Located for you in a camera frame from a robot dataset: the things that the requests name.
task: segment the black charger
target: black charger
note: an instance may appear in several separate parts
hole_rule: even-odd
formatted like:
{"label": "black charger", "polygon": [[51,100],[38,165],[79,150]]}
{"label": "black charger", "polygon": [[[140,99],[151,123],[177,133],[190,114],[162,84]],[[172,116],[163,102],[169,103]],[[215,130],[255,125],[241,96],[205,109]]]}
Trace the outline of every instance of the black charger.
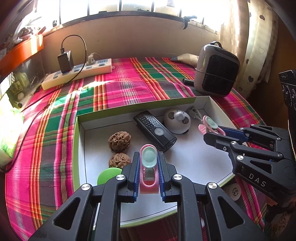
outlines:
{"label": "black charger", "polygon": [[57,59],[62,73],[67,73],[73,69],[74,63],[70,50],[65,52],[65,49],[62,47],[61,54],[57,57]]}

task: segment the black cable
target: black cable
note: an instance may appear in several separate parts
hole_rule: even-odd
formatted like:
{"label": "black cable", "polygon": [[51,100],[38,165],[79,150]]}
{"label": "black cable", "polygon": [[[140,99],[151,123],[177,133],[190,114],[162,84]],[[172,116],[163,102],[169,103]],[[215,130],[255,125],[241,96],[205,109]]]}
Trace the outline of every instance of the black cable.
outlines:
{"label": "black cable", "polygon": [[210,73],[207,73],[207,72],[203,72],[203,71],[198,70],[198,69],[196,69],[196,68],[195,68],[195,70],[198,71],[198,72],[204,73],[204,74],[208,74],[208,75],[211,75],[211,76],[214,76],[214,77],[218,77],[218,78],[221,78],[221,79],[224,79],[224,80],[227,80],[227,81],[231,81],[231,80],[228,80],[228,79],[223,78],[223,77],[218,76],[218,75],[214,75],[214,74],[210,74]]}
{"label": "black cable", "polygon": [[[69,80],[67,83],[63,84],[61,87],[59,87],[59,88],[57,88],[57,89],[55,89],[55,90],[53,90],[53,91],[47,93],[46,95],[42,96],[41,98],[39,98],[38,100],[36,100],[36,101],[33,102],[32,104],[28,105],[26,108],[24,108],[21,112],[25,111],[27,108],[29,108],[29,107],[31,107],[32,105],[36,104],[38,101],[40,101],[40,100],[43,99],[44,97],[46,97],[46,96],[48,96],[48,95],[54,93],[55,91],[57,91],[57,90],[63,88],[64,86],[66,86],[66,85],[67,85],[68,83],[70,83],[73,79],[75,79],[75,78],[80,74],[80,72],[83,70],[83,68],[84,68],[84,66],[85,66],[85,64],[86,64],[86,58],[87,58],[85,41],[84,41],[84,39],[83,39],[81,36],[76,35],[76,34],[69,35],[69,36],[65,37],[64,40],[65,40],[66,38],[70,37],[70,36],[77,36],[77,37],[81,38],[82,41],[83,41],[83,43],[84,43],[84,47],[85,47],[85,59],[84,59],[84,64],[83,64],[81,70],[80,70],[80,71],[79,71],[79,72],[78,72],[78,73],[77,73],[77,74],[76,74],[71,80]],[[48,105],[46,105],[42,110],[40,110],[40,111],[34,116],[32,122],[30,123],[28,129],[26,130],[26,132],[25,132],[25,134],[24,134],[24,137],[23,137],[23,139],[22,139],[22,142],[21,142],[21,144],[20,144],[20,147],[19,147],[19,149],[18,149],[18,151],[17,151],[17,154],[16,154],[14,160],[12,160],[10,163],[8,163],[7,165],[5,165],[4,167],[0,167],[0,170],[1,170],[1,171],[3,171],[4,173],[7,173],[7,172],[9,172],[9,171],[13,168],[13,166],[15,165],[15,161],[17,160],[17,158],[18,158],[18,156],[19,156],[19,154],[20,154],[20,150],[21,150],[21,148],[22,148],[22,146],[23,146],[23,144],[24,144],[24,140],[25,140],[25,138],[26,138],[26,136],[27,136],[27,134],[28,134],[28,131],[29,131],[29,129],[31,128],[31,126],[32,126],[32,124],[33,124],[33,122],[34,122],[34,120],[37,118],[38,115],[40,115],[43,111],[45,111],[45,110],[46,110],[51,104],[52,104],[52,102],[49,103]]]}
{"label": "black cable", "polygon": [[33,125],[34,120],[37,118],[38,115],[40,115],[43,111],[45,111],[50,105],[51,105],[51,103],[48,104],[48,105],[46,105],[42,110],[40,110],[40,111],[34,116],[33,120],[31,121],[31,123],[30,123],[28,129],[26,130],[26,132],[25,132],[25,134],[24,134],[24,137],[23,137],[23,139],[22,139],[22,142],[21,142],[21,144],[20,144],[20,147],[19,147],[19,149],[18,149],[18,151],[17,151],[17,154],[16,154],[15,158],[14,158],[10,163],[8,163],[7,165],[5,165],[4,167],[0,167],[0,170],[1,170],[1,171],[3,171],[4,173],[8,173],[8,172],[13,168],[13,166],[15,165],[15,161],[17,160],[17,158],[18,158],[18,156],[19,156],[19,154],[20,154],[20,150],[21,150],[21,148],[22,148],[22,145],[24,144],[25,138],[26,138],[26,136],[27,136],[27,134],[28,134],[28,132],[29,132],[31,126]]}
{"label": "black cable", "polygon": [[53,90],[53,91],[47,93],[46,95],[42,96],[42,97],[39,98],[38,100],[34,101],[32,104],[30,104],[30,105],[28,105],[26,108],[24,108],[21,112],[24,112],[26,109],[28,109],[28,108],[31,107],[32,105],[35,105],[38,101],[42,100],[44,97],[46,97],[46,96],[48,96],[48,95],[54,93],[55,91],[57,91],[57,90],[59,90],[59,89],[65,87],[65,86],[66,86],[67,84],[69,84],[73,79],[75,79],[75,78],[81,73],[81,71],[83,70],[83,68],[84,68],[84,66],[85,66],[85,64],[86,64],[86,61],[87,61],[87,60],[86,60],[86,59],[87,59],[87,53],[86,53],[86,44],[85,44],[85,41],[84,41],[84,39],[83,39],[81,36],[79,36],[79,35],[77,35],[77,34],[71,34],[71,35],[65,37],[65,38],[63,39],[63,41],[62,41],[62,47],[61,47],[61,49],[64,49],[64,48],[63,48],[64,40],[65,40],[66,38],[70,37],[70,36],[77,36],[77,37],[81,38],[82,41],[83,41],[83,43],[84,43],[84,47],[85,47],[85,59],[84,59],[84,64],[83,64],[81,70],[80,70],[80,71],[79,71],[79,72],[78,72],[78,73],[77,73],[77,74],[76,74],[71,80],[69,80],[68,82],[66,82],[65,84],[63,84],[62,86],[60,86],[59,88],[57,88],[57,89],[55,89],[55,90]]}

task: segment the white round toy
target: white round toy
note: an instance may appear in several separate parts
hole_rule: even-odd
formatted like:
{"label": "white round toy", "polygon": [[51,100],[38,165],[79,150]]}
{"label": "white round toy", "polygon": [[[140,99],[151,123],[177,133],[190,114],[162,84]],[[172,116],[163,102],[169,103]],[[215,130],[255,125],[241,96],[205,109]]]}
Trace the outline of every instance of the white round toy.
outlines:
{"label": "white round toy", "polygon": [[163,117],[164,126],[174,134],[183,134],[189,130],[190,116],[182,110],[169,110]]}

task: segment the blue gripper pad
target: blue gripper pad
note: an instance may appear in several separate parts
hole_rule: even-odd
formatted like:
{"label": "blue gripper pad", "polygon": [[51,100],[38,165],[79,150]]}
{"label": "blue gripper pad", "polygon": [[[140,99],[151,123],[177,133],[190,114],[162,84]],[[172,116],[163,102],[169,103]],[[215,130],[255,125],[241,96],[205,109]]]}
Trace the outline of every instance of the blue gripper pad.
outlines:
{"label": "blue gripper pad", "polygon": [[137,197],[139,194],[139,183],[140,183],[140,155],[137,160],[137,167],[135,172],[135,179],[133,183],[133,198],[135,201],[137,201]]}
{"label": "blue gripper pad", "polygon": [[157,164],[158,164],[159,191],[160,191],[160,196],[164,202],[165,201],[165,182],[163,178],[163,170],[161,167],[160,157],[158,152],[157,152]]}
{"label": "blue gripper pad", "polygon": [[237,131],[235,129],[233,129],[233,130],[224,129],[224,128],[221,128],[221,129],[224,130],[226,136],[228,136],[228,137],[239,139],[242,143],[248,142],[248,138],[245,136],[244,133],[242,133],[240,131]]}

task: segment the window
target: window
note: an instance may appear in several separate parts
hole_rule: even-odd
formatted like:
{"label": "window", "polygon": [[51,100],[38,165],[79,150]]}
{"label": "window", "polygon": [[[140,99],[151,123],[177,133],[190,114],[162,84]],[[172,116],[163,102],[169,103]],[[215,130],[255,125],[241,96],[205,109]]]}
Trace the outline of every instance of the window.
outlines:
{"label": "window", "polygon": [[146,11],[192,19],[219,31],[228,14],[229,0],[38,0],[35,24],[46,26],[46,31],[57,25],[100,12]]}
{"label": "window", "polygon": [[155,0],[154,12],[179,16],[181,5],[179,0]]}
{"label": "window", "polygon": [[61,0],[61,24],[87,16],[88,0]]}
{"label": "window", "polygon": [[150,11],[151,0],[122,0],[122,11]]}
{"label": "window", "polygon": [[119,0],[89,0],[89,14],[99,12],[117,12],[119,10]]}

